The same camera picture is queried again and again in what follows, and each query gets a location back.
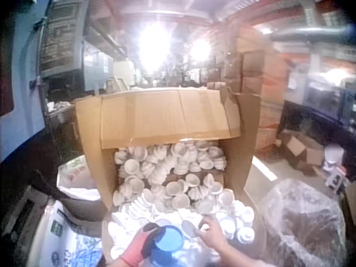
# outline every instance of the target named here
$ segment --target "green label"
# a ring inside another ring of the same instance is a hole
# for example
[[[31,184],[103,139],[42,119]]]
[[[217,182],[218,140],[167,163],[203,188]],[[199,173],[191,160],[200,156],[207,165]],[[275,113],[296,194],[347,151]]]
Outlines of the green label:
[[[53,220],[51,232],[60,238],[62,236],[63,226],[58,221]]]

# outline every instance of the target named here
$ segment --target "blue wall panel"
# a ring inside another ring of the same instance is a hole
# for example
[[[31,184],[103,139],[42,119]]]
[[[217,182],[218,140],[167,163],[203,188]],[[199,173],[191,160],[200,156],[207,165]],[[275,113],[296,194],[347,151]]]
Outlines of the blue wall panel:
[[[12,51],[12,92],[14,109],[0,119],[1,161],[19,145],[45,127],[37,89],[29,90],[36,77],[37,35],[33,25],[44,15],[48,0],[37,0],[15,20]]]

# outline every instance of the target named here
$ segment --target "person's left hand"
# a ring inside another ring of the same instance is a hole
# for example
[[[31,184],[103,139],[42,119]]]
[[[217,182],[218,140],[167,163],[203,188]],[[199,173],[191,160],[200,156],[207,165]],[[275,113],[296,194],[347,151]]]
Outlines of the person's left hand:
[[[163,236],[165,228],[159,227],[152,222],[146,224],[137,232],[128,248],[120,258],[131,267],[137,267],[143,259],[151,256],[154,242],[159,236]]]

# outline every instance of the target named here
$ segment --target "pile of white plastic parts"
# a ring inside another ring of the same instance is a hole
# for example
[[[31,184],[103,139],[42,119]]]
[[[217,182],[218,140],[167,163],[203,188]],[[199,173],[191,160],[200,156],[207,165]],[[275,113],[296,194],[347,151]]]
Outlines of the pile of white plastic parts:
[[[253,209],[235,200],[233,191],[224,189],[209,173],[214,168],[226,168],[226,157],[217,141],[120,148],[114,159],[120,166],[121,185],[113,194],[118,212],[112,213],[113,221],[108,225],[113,259],[121,255],[141,227],[154,222],[181,229],[185,235],[182,250],[196,254],[180,255],[183,258],[194,259],[193,263],[199,260],[197,255],[204,255],[204,261],[214,260],[216,253],[195,235],[202,214],[215,215],[227,239],[242,244],[253,242]],[[175,181],[170,181],[169,176],[174,176]]]

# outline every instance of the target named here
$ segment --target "transparent plastic bag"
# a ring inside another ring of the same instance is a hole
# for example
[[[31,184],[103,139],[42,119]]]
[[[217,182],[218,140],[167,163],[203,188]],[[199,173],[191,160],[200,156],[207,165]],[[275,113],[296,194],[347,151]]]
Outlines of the transparent plastic bag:
[[[339,204],[309,185],[287,179],[262,199],[265,260],[276,266],[341,266],[345,221]]]

